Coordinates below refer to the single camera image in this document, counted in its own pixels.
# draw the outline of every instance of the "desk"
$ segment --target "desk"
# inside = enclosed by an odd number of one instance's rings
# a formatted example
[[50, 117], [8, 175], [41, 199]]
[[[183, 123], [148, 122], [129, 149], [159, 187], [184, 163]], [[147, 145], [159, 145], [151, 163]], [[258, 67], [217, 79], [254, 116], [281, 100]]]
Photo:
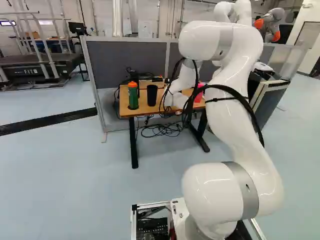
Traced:
[[[186, 96], [190, 96], [192, 94], [193, 89], [186, 89], [182, 91], [182, 94]], [[119, 114], [123, 118], [129, 118], [129, 133], [130, 133], [130, 148], [131, 148], [131, 164], [132, 168], [136, 169], [139, 167], [138, 163], [138, 154], [137, 154], [137, 141], [136, 141], [136, 128], [135, 128], [135, 117], [138, 116], [148, 116], [152, 114], [159, 114], [159, 104], [163, 95], [164, 89], [158, 88], [157, 96], [156, 96], [156, 105], [148, 106], [147, 103], [147, 90], [140, 89], [140, 98], [139, 98], [139, 108], [136, 110], [130, 110], [129, 106], [129, 95], [128, 95], [128, 86], [121, 85], [119, 90]], [[199, 125], [197, 129], [192, 125], [191, 122], [187, 124], [188, 129], [191, 134], [195, 137], [197, 142], [202, 147], [203, 151], [208, 153], [210, 152], [210, 148], [206, 144], [203, 139], [203, 134], [205, 132], [207, 126], [207, 113], [205, 108], [205, 100], [202, 99], [201, 102], [195, 102], [193, 104], [193, 109], [199, 112], [202, 112]], [[177, 111], [176, 107], [172, 107], [171, 113]]]

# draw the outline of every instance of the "treadmill handrail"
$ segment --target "treadmill handrail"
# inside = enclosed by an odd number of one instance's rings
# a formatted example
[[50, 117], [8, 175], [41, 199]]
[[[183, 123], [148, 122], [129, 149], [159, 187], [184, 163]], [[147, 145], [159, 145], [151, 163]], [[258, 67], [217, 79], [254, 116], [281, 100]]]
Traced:
[[[47, 41], [44, 40], [44, 38], [45, 38], [44, 36], [45, 36], [45, 35], [44, 35], [44, 32], [43, 32], [43, 30], [42, 30], [42, 28], [41, 28], [41, 25], [40, 25], [40, 23], [39, 23], [39, 20], [38, 20], [37, 17], [35, 16], [35, 14], [39, 14], [39, 13], [40, 13], [39, 11], [37, 11], [37, 12], [32, 12], [32, 11], [18, 11], [18, 12], [2, 12], [2, 13], [0, 12], [0, 15], [24, 15], [24, 18], [25, 18], [25, 19], [27, 19], [27, 14], [32, 15], [33, 20], [35, 21], [35, 24], [36, 24], [37, 27], [38, 27], [39, 35], [40, 35], [41, 40], [42, 40], [42, 42], [43, 42], [45, 53], [46, 53], [46, 55], [48, 56], [49, 64], [50, 64], [50, 66], [51, 66], [51, 69], [52, 69], [54, 78], [57, 79], [57, 78], [59, 78], [59, 74], [58, 74], [57, 68], [56, 68], [55, 63], [53, 62], [52, 56], [51, 56], [51, 54], [50, 54], [50, 51], [49, 51], [49, 48], [48, 48], [48, 45], [47, 45]], [[26, 26], [27, 26], [27, 28], [28, 28], [28, 32], [29, 32], [29, 35], [30, 35], [32, 44], [33, 44], [33, 46], [34, 46], [35, 53], [36, 53], [36, 55], [37, 55], [37, 57], [38, 57], [38, 60], [39, 60], [39, 62], [42, 62], [42, 57], [41, 57], [41, 54], [40, 54], [40, 52], [39, 52], [39, 50], [38, 50], [38, 48], [37, 48], [37, 44], [36, 44], [35, 38], [34, 38], [34, 36], [33, 36], [33, 34], [32, 34], [32, 30], [31, 30], [29, 21], [26, 20], [25, 23], [26, 23]], [[44, 75], [45, 75], [45, 78], [46, 78], [46, 79], [49, 78], [48, 71], [46, 70], [46, 68], [45, 68], [44, 66], [41, 66], [41, 68], [42, 68], [42, 71], [43, 71], [43, 73], [44, 73]]]
[[[13, 31], [14, 31], [15, 35], [16, 35], [19, 39], [21, 39], [21, 36], [19, 35], [18, 30], [17, 30], [16, 26], [13, 24], [13, 21], [12, 21], [12, 20], [9, 20], [8, 18], [5, 18], [5, 17], [1, 17], [0, 19], [8, 21], [8, 22], [10, 23], [11, 27], [13, 27]], [[21, 45], [21, 42], [20, 42], [20, 40], [19, 40], [18, 38], [16, 38], [16, 43], [17, 43], [17, 45], [18, 45], [18, 48], [19, 48], [21, 54], [24, 55], [24, 54], [25, 54], [25, 51], [24, 51], [24, 49], [23, 49], [23, 47], [22, 47], [22, 45]]]

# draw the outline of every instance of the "electronic device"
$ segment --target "electronic device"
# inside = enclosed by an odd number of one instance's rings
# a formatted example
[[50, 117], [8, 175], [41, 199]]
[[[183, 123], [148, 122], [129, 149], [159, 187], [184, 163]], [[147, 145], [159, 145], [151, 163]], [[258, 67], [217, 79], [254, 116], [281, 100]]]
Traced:
[[78, 36], [88, 35], [86, 27], [83, 23], [70, 21], [68, 25], [71, 33], [77, 34]]

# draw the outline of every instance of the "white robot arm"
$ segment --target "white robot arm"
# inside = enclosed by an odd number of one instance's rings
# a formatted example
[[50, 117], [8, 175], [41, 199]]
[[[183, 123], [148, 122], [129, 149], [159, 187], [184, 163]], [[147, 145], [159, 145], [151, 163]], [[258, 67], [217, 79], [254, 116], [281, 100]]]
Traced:
[[[228, 86], [244, 97], [248, 96], [250, 71], [262, 50], [259, 31], [243, 24], [193, 21], [179, 36], [179, 51], [188, 61], [221, 62], [209, 85]], [[179, 79], [169, 88], [173, 95], [194, 84], [195, 67], [187, 64], [187, 71], [181, 68]], [[234, 231], [238, 220], [276, 211], [282, 205], [284, 190], [244, 106], [236, 99], [210, 102], [233, 97], [220, 89], [207, 88], [204, 97], [209, 101], [205, 104], [208, 124], [230, 147], [233, 161], [192, 166], [183, 176], [182, 191], [188, 219], [197, 229], [193, 233], [200, 239], [220, 240]]]
[[253, 26], [260, 31], [265, 43], [276, 42], [280, 39], [279, 24], [284, 16], [285, 10], [281, 7], [276, 7], [254, 21]]
[[[221, 23], [231, 23], [233, 19], [235, 23], [251, 26], [251, 3], [249, 0], [237, 0], [235, 3], [221, 1], [218, 2], [213, 9], [213, 21]], [[221, 42], [228, 43], [231, 39], [231, 35], [223, 35]], [[197, 70], [199, 72], [202, 66], [203, 59], [196, 61]], [[212, 63], [215, 66], [220, 67], [221, 62], [219, 60], [213, 60]], [[220, 73], [221, 69], [217, 69], [213, 77]], [[195, 65], [191, 59], [185, 59], [180, 68], [180, 74], [177, 80], [173, 81], [170, 86], [169, 94], [164, 99], [165, 106], [176, 106], [182, 109], [187, 101], [187, 97], [179, 91], [187, 88], [191, 88], [195, 85]]]

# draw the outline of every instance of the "floor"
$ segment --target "floor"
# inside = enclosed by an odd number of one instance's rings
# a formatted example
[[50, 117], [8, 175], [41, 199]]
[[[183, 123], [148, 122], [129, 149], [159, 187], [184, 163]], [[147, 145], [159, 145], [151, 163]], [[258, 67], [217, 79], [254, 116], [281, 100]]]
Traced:
[[[281, 210], [257, 219], [268, 240], [320, 238], [319, 95], [319, 80], [296, 75], [263, 129], [286, 193]], [[206, 131], [204, 139], [210, 153], [187, 131], [139, 135], [140, 167], [133, 170], [129, 131], [101, 143], [97, 116], [2, 136], [0, 239], [127, 240], [131, 204], [180, 197], [188, 167], [231, 159], [214, 135]]]
[[91, 83], [77, 74], [63, 88], [0, 92], [0, 103], [1, 126], [92, 108], [95, 99]]

